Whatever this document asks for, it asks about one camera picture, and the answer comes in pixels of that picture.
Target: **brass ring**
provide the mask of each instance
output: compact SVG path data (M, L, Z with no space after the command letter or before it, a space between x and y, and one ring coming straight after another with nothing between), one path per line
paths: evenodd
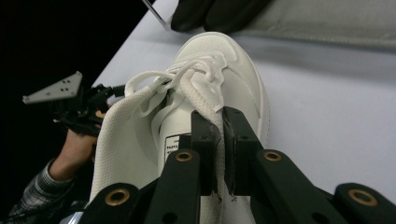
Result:
M190 152L179 152L176 154L176 159L178 161L190 161L192 159L192 154Z
M117 193L122 194L122 198L120 199L113 199L113 196ZM110 206L117 206L120 204L125 203L130 197L130 193L128 189L113 189L111 192L109 192L106 196L106 203Z
M366 206L377 206L378 201L376 198L369 192L362 190L362 189L350 189L348 192L349 197L351 197L355 202L364 204ZM367 197L367 200L363 200L359 197L359 194L364 195Z
M268 161L280 161L282 160L282 156L279 153L269 151L269 152L264 152L264 158L267 159Z

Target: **triangular metal plate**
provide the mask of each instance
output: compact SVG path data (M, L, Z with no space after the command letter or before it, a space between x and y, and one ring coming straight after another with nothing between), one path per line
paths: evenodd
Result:
M23 96L22 100L26 105L29 105L75 97L78 94L78 88L81 80L82 74L80 72L76 72L74 75L64 78L41 91L37 91L28 96Z

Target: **plaid shirt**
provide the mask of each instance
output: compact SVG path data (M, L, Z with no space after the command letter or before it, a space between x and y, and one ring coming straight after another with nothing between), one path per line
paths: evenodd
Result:
M6 223L59 223L64 196L71 189L73 179L54 180L48 171L52 162L29 183L21 200L10 212L11 219Z

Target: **black background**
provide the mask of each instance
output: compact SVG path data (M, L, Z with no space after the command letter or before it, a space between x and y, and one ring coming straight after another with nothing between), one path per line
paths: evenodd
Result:
M146 12L139 0L1 1L0 219L65 138L47 104L25 105L22 96L76 71L89 88ZM92 168L80 170L76 200L88 200Z

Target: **shoe tongue label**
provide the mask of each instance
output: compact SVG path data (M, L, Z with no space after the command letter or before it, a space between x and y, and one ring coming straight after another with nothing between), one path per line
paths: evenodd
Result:
M163 157L163 164L168 159L169 154L178 150L179 148L191 148L191 134L183 133L165 138L165 151Z

